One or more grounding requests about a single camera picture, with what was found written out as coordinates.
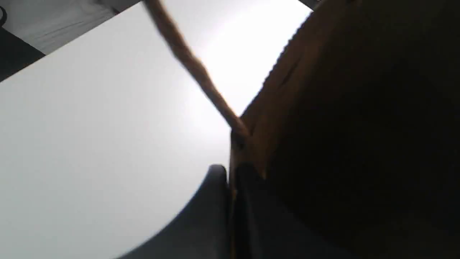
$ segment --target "brown string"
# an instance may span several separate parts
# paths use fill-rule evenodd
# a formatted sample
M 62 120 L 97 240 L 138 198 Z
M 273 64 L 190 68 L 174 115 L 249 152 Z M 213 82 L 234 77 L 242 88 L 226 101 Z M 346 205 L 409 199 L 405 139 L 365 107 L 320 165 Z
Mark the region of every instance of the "brown string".
M 227 121 L 233 130 L 233 134 L 247 140 L 249 131 L 243 121 L 229 107 L 225 99 L 214 86 L 206 68 L 201 61 L 195 57 L 185 43 L 184 38 L 175 26 L 173 20 L 166 13 L 160 0 L 146 0 L 146 5 L 155 22 L 155 25 L 165 41 L 168 43 L 174 56 L 189 71 L 192 77 L 200 85 L 203 92 L 211 100 L 222 117 Z

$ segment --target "white table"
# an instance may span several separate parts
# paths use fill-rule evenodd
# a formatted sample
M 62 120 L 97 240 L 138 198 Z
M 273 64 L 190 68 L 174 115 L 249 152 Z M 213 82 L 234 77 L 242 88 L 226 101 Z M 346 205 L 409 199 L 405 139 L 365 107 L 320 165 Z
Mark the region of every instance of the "white table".
M 310 10 L 296 0 L 167 0 L 241 113 Z M 157 233 L 229 128 L 142 3 L 0 84 L 0 258 L 110 259 Z

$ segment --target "gray floor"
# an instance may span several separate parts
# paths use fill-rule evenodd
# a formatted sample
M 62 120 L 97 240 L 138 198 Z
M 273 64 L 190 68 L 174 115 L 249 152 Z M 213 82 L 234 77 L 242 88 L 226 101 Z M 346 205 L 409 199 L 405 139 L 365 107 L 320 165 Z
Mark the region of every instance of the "gray floor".
M 115 16 L 99 0 L 0 0 L 8 13 L 3 26 L 49 54 Z

